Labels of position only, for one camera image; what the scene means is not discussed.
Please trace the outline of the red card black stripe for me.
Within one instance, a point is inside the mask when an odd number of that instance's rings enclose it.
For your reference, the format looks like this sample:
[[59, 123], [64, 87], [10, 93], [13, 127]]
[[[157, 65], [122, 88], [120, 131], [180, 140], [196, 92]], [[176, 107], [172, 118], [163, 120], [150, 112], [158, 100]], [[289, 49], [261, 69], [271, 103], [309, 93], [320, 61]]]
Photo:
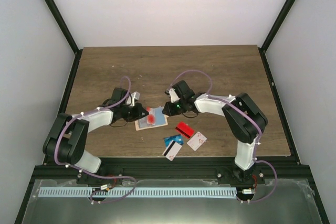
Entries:
[[180, 122], [175, 129], [187, 139], [190, 139], [195, 133], [193, 128], [183, 122]]

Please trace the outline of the beige leather card holder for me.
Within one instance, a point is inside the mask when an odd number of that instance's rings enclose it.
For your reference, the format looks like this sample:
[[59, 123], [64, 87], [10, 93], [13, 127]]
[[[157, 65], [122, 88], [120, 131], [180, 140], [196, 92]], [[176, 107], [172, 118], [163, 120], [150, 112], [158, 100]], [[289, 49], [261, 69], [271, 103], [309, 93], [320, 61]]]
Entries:
[[163, 114], [163, 107], [147, 107], [146, 110], [148, 111], [149, 115], [135, 121], [135, 129], [137, 131], [168, 125], [167, 116]]

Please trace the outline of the white card pink pattern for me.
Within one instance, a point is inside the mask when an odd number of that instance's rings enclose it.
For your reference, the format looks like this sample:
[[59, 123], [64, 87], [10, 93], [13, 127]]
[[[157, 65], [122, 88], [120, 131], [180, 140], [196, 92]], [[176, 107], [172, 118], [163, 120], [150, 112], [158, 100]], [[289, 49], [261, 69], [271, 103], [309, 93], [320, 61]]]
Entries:
[[194, 136], [190, 138], [190, 140], [187, 142], [187, 145], [193, 150], [196, 151], [199, 149], [199, 147], [205, 143], [207, 140], [207, 137], [205, 137], [201, 132], [195, 133]]

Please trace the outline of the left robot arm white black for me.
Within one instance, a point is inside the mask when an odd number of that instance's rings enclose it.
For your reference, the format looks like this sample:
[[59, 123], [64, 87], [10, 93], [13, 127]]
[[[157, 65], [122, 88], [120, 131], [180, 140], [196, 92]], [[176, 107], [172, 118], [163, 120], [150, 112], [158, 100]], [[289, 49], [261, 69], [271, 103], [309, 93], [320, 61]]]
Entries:
[[97, 108], [79, 114], [59, 113], [43, 145], [43, 153], [58, 165], [74, 166], [89, 172], [95, 184], [102, 184], [107, 170], [101, 159], [85, 150], [88, 133], [123, 119], [134, 122], [149, 115], [139, 103], [140, 93], [115, 88], [112, 96]]

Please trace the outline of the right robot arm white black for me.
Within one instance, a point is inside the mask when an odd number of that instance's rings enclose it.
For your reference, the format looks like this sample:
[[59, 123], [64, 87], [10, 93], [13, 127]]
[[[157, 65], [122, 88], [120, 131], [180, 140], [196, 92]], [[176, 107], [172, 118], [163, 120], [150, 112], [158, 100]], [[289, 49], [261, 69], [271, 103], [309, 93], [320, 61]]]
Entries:
[[165, 90], [170, 97], [163, 114], [176, 116], [186, 112], [210, 113], [223, 116], [237, 139], [233, 177], [244, 184], [251, 179], [256, 164], [256, 148], [268, 124], [268, 119], [247, 93], [236, 96], [210, 95], [194, 92], [182, 80]]

